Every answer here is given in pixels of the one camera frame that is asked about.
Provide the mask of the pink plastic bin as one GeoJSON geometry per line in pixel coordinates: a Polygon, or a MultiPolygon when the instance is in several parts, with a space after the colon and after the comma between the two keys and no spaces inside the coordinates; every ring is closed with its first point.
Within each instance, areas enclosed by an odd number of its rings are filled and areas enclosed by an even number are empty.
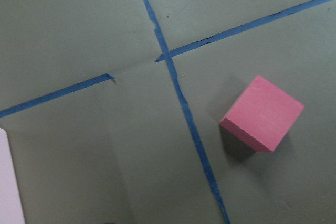
{"type": "Polygon", "coordinates": [[[11,150],[4,129],[1,129],[1,223],[25,223],[11,150]]]}

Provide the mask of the red foam block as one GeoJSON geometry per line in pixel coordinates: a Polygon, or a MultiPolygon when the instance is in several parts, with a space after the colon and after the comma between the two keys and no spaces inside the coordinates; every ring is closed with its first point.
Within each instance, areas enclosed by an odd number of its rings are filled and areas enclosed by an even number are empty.
{"type": "Polygon", "coordinates": [[[304,105],[257,76],[220,121],[220,126],[256,152],[273,152],[304,105]]]}

